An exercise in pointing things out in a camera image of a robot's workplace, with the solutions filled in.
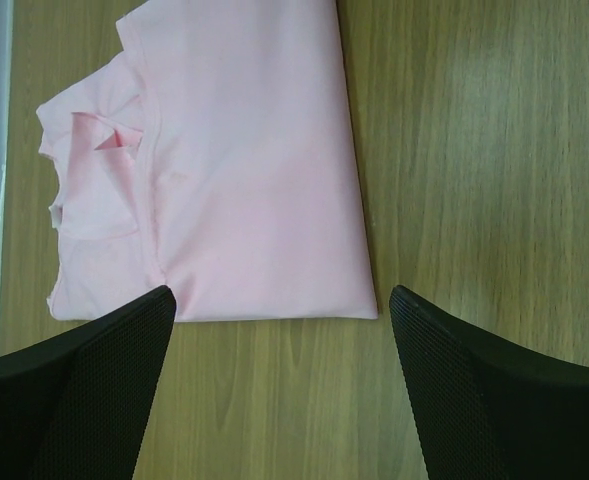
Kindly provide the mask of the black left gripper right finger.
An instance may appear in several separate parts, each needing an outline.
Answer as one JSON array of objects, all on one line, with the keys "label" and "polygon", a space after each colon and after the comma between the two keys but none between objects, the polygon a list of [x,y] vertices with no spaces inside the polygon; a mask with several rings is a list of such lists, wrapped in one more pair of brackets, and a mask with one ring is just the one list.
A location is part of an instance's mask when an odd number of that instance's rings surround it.
[{"label": "black left gripper right finger", "polygon": [[589,367],[524,348],[404,286],[389,307],[431,479],[589,479]]}]

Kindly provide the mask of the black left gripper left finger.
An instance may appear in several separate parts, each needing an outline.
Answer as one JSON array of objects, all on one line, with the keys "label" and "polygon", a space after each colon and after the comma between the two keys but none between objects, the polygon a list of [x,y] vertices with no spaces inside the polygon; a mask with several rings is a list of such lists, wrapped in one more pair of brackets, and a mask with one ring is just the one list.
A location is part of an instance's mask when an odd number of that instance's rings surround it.
[{"label": "black left gripper left finger", "polygon": [[176,312],[160,286],[0,356],[0,479],[130,479]]}]

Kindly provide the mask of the light pink t shirt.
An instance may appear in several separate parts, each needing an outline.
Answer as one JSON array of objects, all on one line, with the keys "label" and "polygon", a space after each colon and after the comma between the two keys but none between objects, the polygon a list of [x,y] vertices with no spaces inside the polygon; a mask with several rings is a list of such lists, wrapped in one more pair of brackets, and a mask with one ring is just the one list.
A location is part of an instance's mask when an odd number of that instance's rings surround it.
[{"label": "light pink t shirt", "polygon": [[37,109],[58,320],[160,285],[180,322],[378,315],[336,4],[148,1]]}]

